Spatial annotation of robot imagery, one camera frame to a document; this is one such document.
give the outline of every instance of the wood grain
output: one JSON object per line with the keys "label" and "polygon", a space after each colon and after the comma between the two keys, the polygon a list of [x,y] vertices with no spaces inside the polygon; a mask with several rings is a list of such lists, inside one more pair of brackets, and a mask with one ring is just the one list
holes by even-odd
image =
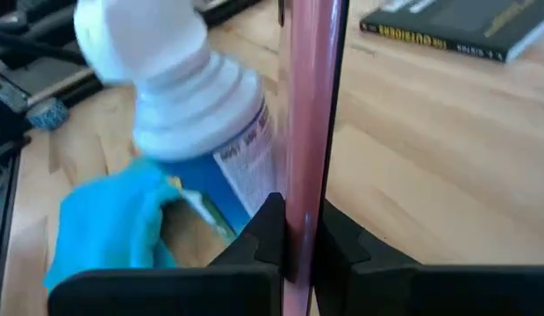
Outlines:
{"label": "wood grain", "polygon": [[[373,3],[350,4],[327,197],[421,262],[544,263],[544,39],[505,66],[361,34],[358,20]],[[212,30],[210,42],[261,73],[272,111],[284,117],[289,70],[278,69],[286,56],[276,2]],[[24,261],[36,276],[7,270],[2,315],[43,306],[13,305],[22,290],[39,289],[38,252],[51,260],[59,201],[135,156],[133,99],[129,88],[108,89],[74,108],[59,131],[31,132],[7,265]],[[164,231],[184,266],[204,265],[222,247],[188,211],[167,217]],[[20,251],[29,254],[11,255]]]}

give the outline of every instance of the wooden table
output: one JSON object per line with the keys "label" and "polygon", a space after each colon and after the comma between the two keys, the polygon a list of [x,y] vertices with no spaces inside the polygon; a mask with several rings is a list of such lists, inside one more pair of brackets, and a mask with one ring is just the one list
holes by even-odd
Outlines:
{"label": "wooden table", "polygon": [[[362,35],[369,3],[351,2],[327,197],[421,262],[544,263],[544,39],[504,66]],[[271,104],[276,14],[266,0],[210,34],[262,74]],[[133,91],[110,89],[60,130],[31,132],[2,315],[45,314],[59,202],[133,158],[132,116]],[[166,224],[171,248],[183,265],[208,262],[222,246],[195,216],[181,216]]]}

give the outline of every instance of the plastic bottle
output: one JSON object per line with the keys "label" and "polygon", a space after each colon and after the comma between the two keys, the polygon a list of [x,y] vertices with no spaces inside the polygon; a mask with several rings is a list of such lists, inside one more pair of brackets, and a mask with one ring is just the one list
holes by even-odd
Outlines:
{"label": "plastic bottle", "polygon": [[211,50],[190,0],[81,0],[74,21],[97,76],[134,83],[142,154],[176,177],[219,232],[240,233],[276,191],[259,76]]}

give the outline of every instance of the bottle label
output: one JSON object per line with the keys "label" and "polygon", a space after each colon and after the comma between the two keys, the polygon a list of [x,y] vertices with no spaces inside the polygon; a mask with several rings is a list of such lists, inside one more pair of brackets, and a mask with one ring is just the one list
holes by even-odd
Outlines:
{"label": "bottle label", "polygon": [[251,217],[268,194],[277,191],[272,145],[272,125],[268,107],[262,100],[259,114],[244,132],[213,154],[226,181]]}

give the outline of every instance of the book cover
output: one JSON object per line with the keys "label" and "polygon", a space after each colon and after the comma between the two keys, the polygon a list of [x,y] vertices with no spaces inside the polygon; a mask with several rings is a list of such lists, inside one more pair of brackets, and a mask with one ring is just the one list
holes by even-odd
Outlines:
{"label": "book cover", "polygon": [[364,17],[360,28],[509,62],[544,33],[544,0],[389,0]]}

